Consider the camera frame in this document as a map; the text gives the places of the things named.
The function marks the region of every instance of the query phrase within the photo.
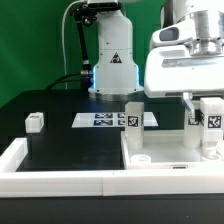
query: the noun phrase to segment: black tabletop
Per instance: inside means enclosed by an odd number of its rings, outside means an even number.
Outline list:
[[[179,99],[148,99],[142,95],[132,101],[145,102],[159,127],[183,128],[184,108]],[[19,171],[119,170],[122,127],[71,128],[77,113],[124,112],[127,102],[90,99],[75,90],[23,92],[0,109],[0,149],[3,152],[15,137],[27,137],[28,155]],[[26,134],[25,118],[43,112],[45,127],[40,134]]]
[[[148,99],[145,111],[153,112],[159,127],[183,129],[180,99]],[[77,128],[76,113],[124,112],[127,102],[89,99],[73,90],[23,92],[0,109],[0,150],[17,137],[27,137],[29,153],[17,172],[48,170],[123,169],[120,132],[123,128]],[[40,134],[27,135],[25,118],[44,112]],[[142,195],[119,197],[0,198],[0,223],[172,223],[222,224],[223,194]]]

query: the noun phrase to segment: green backdrop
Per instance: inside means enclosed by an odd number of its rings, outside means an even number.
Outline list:
[[[22,91],[44,89],[63,75],[61,22],[71,0],[0,1],[0,107]],[[143,81],[149,40],[159,29],[164,0],[126,4],[134,27],[134,60]],[[97,25],[85,28],[91,63],[98,60]],[[81,69],[81,55],[74,19],[66,19],[68,73]]]

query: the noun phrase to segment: white block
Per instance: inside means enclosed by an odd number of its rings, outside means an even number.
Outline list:
[[[204,130],[201,131],[202,142],[218,142],[223,140],[223,130]]]
[[[200,109],[203,114],[224,114],[224,100],[220,97],[201,98]]]
[[[139,150],[143,147],[144,103],[127,103],[125,113],[125,136],[127,138],[128,148]]]
[[[196,110],[200,109],[200,101],[192,101],[192,103]],[[191,149],[201,146],[200,122],[192,119],[187,110],[185,110],[183,145]]]
[[[25,120],[26,133],[39,133],[44,126],[43,113],[31,113]]]

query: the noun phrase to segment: black cable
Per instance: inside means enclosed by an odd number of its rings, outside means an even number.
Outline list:
[[[166,28],[168,26],[172,26],[173,21],[173,0],[166,0],[164,5],[162,6],[164,8],[164,23],[163,28]]]
[[[68,74],[68,75],[64,75],[60,78],[58,78],[57,80],[55,80],[53,83],[51,83],[50,85],[48,85],[45,90],[51,90],[55,85],[57,85],[58,83],[66,83],[66,82],[70,82],[70,81],[76,81],[76,80],[65,80],[67,78],[70,78],[70,77],[74,77],[74,76],[80,76],[81,74],[80,73],[74,73],[74,74]]]
[[[55,85],[60,84],[60,83],[68,83],[68,82],[80,82],[81,80],[63,80],[63,81],[58,81],[55,83],[52,83],[49,85],[45,90],[51,90]]]
[[[80,43],[80,46],[81,46],[82,60],[83,61],[89,61],[82,23],[77,22],[76,26],[77,26],[78,34],[79,34],[79,43]]]

